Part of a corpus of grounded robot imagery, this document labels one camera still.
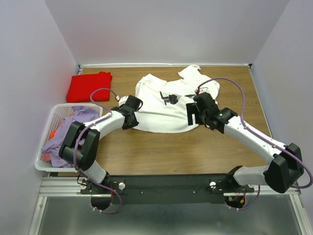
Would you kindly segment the white t-shirt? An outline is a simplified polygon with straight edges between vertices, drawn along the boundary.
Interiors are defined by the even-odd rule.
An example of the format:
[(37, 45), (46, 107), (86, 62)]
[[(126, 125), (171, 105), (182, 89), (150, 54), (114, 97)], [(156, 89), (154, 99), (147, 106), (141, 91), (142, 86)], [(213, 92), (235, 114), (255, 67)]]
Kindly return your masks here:
[(134, 129), (152, 133), (182, 133), (195, 129), (188, 125), (186, 104), (201, 83), (210, 78), (200, 73), (198, 65), (190, 65), (178, 73), (180, 79), (165, 81), (152, 74), (136, 84), (135, 97), (143, 101), (135, 114), (138, 126)]

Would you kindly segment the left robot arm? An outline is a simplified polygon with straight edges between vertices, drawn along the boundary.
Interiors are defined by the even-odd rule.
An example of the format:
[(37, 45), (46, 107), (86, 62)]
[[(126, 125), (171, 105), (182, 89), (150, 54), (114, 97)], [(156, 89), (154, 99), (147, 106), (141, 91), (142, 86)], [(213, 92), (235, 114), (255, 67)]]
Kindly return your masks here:
[(108, 114), (90, 122), (75, 121), (70, 125), (59, 157), (89, 178), (97, 193), (104, 193), (110, 185), (109, 173), (96, 161), (99, 141), (114, 130), (138, 126), (135, 114), (142, 105), (142, 100), (130, 95), (124, 104), (112, 108)]

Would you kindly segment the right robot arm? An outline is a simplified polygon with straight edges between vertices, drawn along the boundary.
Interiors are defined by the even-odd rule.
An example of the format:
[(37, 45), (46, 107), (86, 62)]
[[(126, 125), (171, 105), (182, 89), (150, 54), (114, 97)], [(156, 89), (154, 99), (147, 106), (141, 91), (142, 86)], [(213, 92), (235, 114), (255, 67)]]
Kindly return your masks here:
[(285, 145), (242, 121), (229, 108), (219, 109), (209, 93), (201, 93), (186, 104), (188, 125), (205, 125), (211, 130), (227, 134), (259, 155), (264, 166), (237, 166), (226, 174), (222, 185), (235, 192), (246, 185), (267, 185), (278, 193), (285, 193), (304, 173), (300, 148)]

